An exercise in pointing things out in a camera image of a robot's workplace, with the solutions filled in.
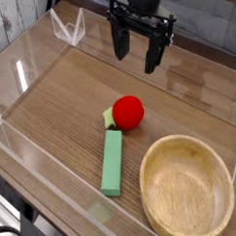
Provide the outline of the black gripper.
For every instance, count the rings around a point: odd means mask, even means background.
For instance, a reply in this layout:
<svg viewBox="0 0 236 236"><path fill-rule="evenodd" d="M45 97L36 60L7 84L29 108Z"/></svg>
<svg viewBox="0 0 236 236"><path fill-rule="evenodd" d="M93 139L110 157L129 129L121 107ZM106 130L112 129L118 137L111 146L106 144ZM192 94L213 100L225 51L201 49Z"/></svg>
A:
<svg viewBox="0 0 236 236"><path fill-rule="evenodd" d="M161 62L165 45L173 43L176 15L160 4L161 0L108 0L109 12L129 19L137 25L156 30L150 36L146 56L145 72L151 74ZM123 60L129 54L130 32L125 23L118 17L111 17L113 46L116 57Z"/></svg>

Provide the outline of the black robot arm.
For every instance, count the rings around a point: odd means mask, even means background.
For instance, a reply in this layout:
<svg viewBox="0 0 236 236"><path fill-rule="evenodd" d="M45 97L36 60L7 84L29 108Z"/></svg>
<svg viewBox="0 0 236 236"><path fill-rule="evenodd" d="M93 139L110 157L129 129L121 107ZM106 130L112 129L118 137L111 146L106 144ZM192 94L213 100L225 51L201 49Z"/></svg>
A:
<svg viewBox="0 0 236 236"><path fill-rule="evenodd" d="M112 29L114 52L123 60L130 52L130 32L149 39L145 72L151 74L161 63L166 46L173 42L177 20L174 13L159 4L160 0L108 0L107 20Z"/></svg>

